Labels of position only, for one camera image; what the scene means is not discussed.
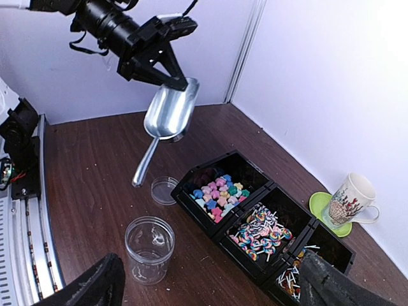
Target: green saucer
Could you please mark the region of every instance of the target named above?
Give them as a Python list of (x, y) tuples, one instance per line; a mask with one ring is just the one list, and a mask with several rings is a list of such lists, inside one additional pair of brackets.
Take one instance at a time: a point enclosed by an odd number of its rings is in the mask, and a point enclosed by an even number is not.
[[(327, 205), (327, 203), (329, 203), (330, 199), (331, 199), (331, 195), (328, 193), (314, 193), (312, 194), (312, 196), (310, 197), (309, 200), (309, 208), (310, 211), (312, 212), (312, 214), (314, 214), (321, 222), (323, 222), (323, 218), (321, 217), (321, 212), (324, 209), (324, 207)], [(346, 237), (348, 234), (351, 233), (351, 229), (352, 229), (352, 224), (350, 223), (346, 223), (345, 225), (343, 225), (341, 228), (338, 229), (331, 229), (332, 232), (334, 232), (334, 234), (336, 234), (338, 237), (342, 238), (342, 237)]]

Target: scoop handle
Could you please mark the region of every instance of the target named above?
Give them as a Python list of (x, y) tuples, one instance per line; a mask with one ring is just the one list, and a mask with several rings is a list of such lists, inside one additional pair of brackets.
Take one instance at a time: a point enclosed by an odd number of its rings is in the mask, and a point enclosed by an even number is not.
[(159, 138), (153, 139), (145, 155), (140, 161), (140, 164), (138, 168), (136, 169), (136, 173), (132, 180), (133, 187), (139, 188), (145, 182), (146, 173), (147, 173), (147, 170), (149, 169), (149, 164), (150, 164), (150, 161), (152, 160), (154, 151), (156, 151), (157, 145), (159, 144), (159, 140), (160, 140)]

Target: transparent container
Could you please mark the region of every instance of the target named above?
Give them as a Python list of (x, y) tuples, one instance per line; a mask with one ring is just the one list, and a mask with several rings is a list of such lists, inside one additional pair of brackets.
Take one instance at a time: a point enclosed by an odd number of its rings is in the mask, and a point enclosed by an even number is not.
[(172, 177), (158, 177), (152, 183), (152, 198), (161, 205), (176, 204), (171, 197), (171, 192), (178, 183), (178, 180)]
[(126, 229), (127, 267), (143, 285), (160, 282), (166, 275), (174, 251), (175, 235), (167, 222), (157, 217), (141, 217)]

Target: plastic jar lid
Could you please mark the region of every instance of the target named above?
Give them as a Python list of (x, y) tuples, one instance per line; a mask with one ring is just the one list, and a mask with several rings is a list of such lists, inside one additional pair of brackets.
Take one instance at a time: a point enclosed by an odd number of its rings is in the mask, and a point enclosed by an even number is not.
[(171, 192), (178, 183), (178, 180), (172, 177), (158, 177), (152, 183), (152, 198), (161, 205), (175, 204)]

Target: mug handle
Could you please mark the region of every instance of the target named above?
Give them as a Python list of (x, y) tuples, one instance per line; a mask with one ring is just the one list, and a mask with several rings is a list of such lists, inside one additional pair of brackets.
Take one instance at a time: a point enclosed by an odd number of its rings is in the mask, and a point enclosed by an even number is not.
[(371, 223), (376, 222), (378, 220), (379, 216), (380, 216), (380, 213), (381, 213), (380, 208), (375, 204), (374, 201), (369, 206), (367, 206), (367, 208), (368, 207), (374, 207), (377, 210), (377, 212), (378, 212), (377, 217), (375, 217), (372, 220), (354, 218), (353, 220), (351, 220), (351, 222), (358, 222), (358, 223), (364, 223), (364, 224), (371, 224)]

